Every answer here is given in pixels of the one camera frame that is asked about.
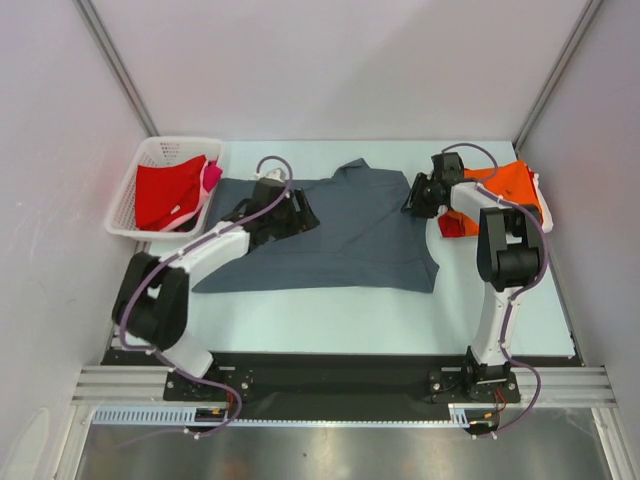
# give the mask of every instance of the aluminum frame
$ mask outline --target aluminum frame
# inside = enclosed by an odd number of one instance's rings
[[[591,408],[600,434],[609,469],[615,480],[639,478],[638,464],[629,448],[629,439],[624,429],[613,390],[603,367],[540,368],[542,391],[535,408]],[[511,408],[522,408],[530,401],[535,389],[535,377],[526,369],[514,369],[522,394],[522,403]],[[165,402],[162,392],[168,369],[165,367],[88,366],[82,370],[72,401],[73,415],[69,433],[53,476],[56,480],[73,480],[78,472],[82,451],[87,439],[91,420],[98,408],[104,405],[163,405],[223,406],[220,403]],[[452,404],[449,406],[452,421],[463,417],[466,408],[477,408],[474,404]],[[281,426],[281,427],[415,427],[451,428],[448,422],[234,422],[236,427]]]

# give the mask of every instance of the white laundry basket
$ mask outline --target white laundry basket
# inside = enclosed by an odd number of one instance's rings
[[[133,157],[127,173],[118,189],[118,193],[109,208],[105,228],[109,233],[134,238],[141,242],[157,240],[189,240],[200,235],[204,230],[204,222],[214,191],[202,206],[198,221],[188,232],[153,232],[139,230],[136,227],[136,172],[138,165],[148,167],[168,167],[179,165],[199,155],[207,159],[218,158],[218,165],[223,170],[222,142],[200,137],[151,137],[144,140]]]

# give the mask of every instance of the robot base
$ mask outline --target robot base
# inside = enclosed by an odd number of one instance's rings
[[[520,390],[516,375],[510,372],[506,382],[469,385],[461,370],[433,371],[429,373],[429,393],[435,404],[478,403],[495,405],[496,391],[500,389],[509,404],[520,403]]]

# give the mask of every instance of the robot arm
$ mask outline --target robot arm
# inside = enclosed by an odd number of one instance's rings
[[[194,377],[203,377],[213,363],[213,356],[187,331],[192,288],[224,264],[247,255],[269,239],[286,238],[320,224],[304,192],[293,190],[267,214],[234,227],[235,222],[271,205],[284,188],[284,172],[273,170],[256,183],[250,199],[240,202],[215,225],[212,232],[219,235],[204,242],[197,238],[162,257],[145,252],[134,255],[113,307],[113,321],[120,325],[127,305],[149,273],[175,257],[135,302],[127,318],[126,331],[161,351],[180,369]]]
[[[501,347],[510,351],[517,311],[526,293],[513,301],[511,297],[531,285],[540,272],[542,239],[528,216],[498,203],[481,184],[464,178],[464,165],[457,153],[441,153],[432,160],[432,174],[418,174],[403,208],[433,218],[446,206],[479,224],[476,263],[485,294],[478,331],[467,350],[464,383],[468,387],[499,385],[507,381],[511,367]],[[523,207],[540,221],[535,206]],[[519,241],[511,242],[512,237]],[[511,315],[503,332],[510,302]]]

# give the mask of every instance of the red cloth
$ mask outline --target red cloth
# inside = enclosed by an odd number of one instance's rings
[[[136,225],[161,231],[176,219],[199,208],[204,155],[172,167],[138,166],[136,174]]]

